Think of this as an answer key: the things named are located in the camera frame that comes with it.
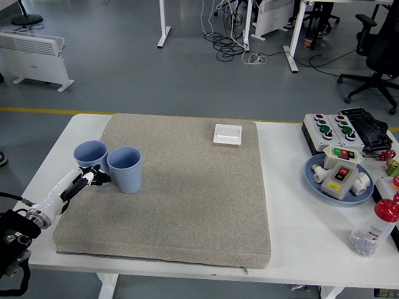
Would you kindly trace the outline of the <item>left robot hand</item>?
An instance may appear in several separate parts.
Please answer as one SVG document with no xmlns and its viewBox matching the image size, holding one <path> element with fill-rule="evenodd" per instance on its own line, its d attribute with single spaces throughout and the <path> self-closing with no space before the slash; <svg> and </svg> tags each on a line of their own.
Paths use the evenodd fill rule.
<svg viewBox="0 0 399 299">
<path fill-rule="evenodd" d="M 44 201 L 35 204 L 30 212 L 50 226 L 55 217 L 68 208 L 70 200 L 83 188 L 103 186 L 111 181 L 111 176 L 102 171 L 99 164 L 75 168 L 59 181 Z"/>
</svg>

